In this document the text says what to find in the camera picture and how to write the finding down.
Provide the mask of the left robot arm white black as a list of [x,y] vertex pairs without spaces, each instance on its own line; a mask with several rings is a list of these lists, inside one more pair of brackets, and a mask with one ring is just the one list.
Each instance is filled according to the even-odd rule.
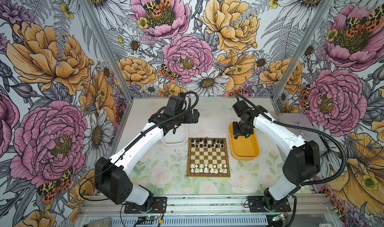
[[143,130],[122,150],[108,159],[100,158],[95,165],[95,187],[116,205],[135,205],[148,212],[154,204],[153,193],[134,185],[129,174],[145,153],[169,131],[173,133],[182,124],[196,124],[199,112],[195,108],[199,97],[188,91],[170,96],[165,107],[148,120]]

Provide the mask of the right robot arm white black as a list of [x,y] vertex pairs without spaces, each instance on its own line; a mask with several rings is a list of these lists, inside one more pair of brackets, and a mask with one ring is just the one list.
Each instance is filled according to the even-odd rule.
[[240,118],[233,123],[235,138],[248,138],[254,129],[260,130],[274,141],[281,154],[286,157],[282,167],[283,175],[264,192],[264,208],[275,211],[305,181],[320,172],[319,145],[314,141],[306,141],[283,127],[260,105],[249,106],[245,100],[239,100],[233,105],[233,110]]

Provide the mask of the wooden chess board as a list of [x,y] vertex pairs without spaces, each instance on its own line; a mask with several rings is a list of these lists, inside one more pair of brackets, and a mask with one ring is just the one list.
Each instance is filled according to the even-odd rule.
[[189,138],[187,161],[188,177],[231,176],[225,138]]

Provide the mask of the green circuit board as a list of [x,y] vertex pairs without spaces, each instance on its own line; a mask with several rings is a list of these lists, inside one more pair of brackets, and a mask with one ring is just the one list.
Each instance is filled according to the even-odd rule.
[[145,216],[147,221],[155,221],[161,218],[161,215],[151,215],[151,216]]

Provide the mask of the yellow plastic bin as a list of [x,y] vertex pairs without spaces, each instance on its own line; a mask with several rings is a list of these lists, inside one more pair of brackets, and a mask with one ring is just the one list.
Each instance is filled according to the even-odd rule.
[[232,157],[238,161],[252,161],[260,155],[260,150],[255,132],[249,137],[235,139],[233,124],[229,126],[230,147]]

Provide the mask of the white plastic bin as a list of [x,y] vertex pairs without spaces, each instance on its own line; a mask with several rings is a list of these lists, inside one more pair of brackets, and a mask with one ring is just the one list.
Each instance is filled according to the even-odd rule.
[[181,124],[175,131],[170,130],[165,136],[161,138],[164,145],[180,145],[188,140],[188,126]]

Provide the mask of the silver metal case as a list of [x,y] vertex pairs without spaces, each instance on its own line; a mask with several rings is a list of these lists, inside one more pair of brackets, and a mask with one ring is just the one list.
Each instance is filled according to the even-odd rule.
[[[278,116],[278,121],[296,127],[314,129],[307,116],[302,113],[282,113]],[[301,135],[306,141],[315,141],[319,145],[320,155],[324,154],[327,151],[325,144],[323,143],[321,137],[318,134],[305,131],[303,129],[288,128],[288,130],[297,136]]]

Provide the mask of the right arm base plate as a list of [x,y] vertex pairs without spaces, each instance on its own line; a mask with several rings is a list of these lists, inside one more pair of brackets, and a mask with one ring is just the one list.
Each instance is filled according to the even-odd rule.
[[266,196],[248,196],[247,203],[251,213],[289,213],[292,211],[288,198],[276,201]]

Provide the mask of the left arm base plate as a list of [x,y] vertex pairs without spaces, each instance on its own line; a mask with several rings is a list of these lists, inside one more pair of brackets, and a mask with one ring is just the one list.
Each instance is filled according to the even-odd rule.
[[167,209],[167,197],[152,197],[143,205],[128,202],[125,205],[125,214],[165,214]]

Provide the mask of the aluminium frame rail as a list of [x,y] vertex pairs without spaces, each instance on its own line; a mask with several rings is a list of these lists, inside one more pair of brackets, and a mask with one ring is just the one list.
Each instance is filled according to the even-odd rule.
[[[80,217],[118,217],[125,207],[110,200],[99,202],[101,196],[85,201]],[[298,194],[297,214],[333,214],[331,201],[325,194]],[[170,195],[167,196],[166,216],[250,215],[247,195]]]

